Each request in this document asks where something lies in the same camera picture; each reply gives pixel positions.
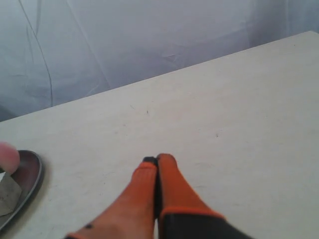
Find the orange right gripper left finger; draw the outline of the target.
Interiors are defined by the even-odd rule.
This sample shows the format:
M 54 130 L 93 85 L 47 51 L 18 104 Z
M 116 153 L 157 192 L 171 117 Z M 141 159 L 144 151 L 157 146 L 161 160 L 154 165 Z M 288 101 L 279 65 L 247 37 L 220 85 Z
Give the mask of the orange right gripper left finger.
M 67 239 L 152 239 L 155 227 L 157 160 L 146 157 L 120 196 Z

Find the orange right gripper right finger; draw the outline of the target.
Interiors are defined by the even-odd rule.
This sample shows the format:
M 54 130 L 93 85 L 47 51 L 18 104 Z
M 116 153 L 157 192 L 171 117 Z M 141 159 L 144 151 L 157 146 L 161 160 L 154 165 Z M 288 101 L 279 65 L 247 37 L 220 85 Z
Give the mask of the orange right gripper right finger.
M 158 156 L 161 239 L 238 239 L 239 231 L 192 189 L 170 154 Z

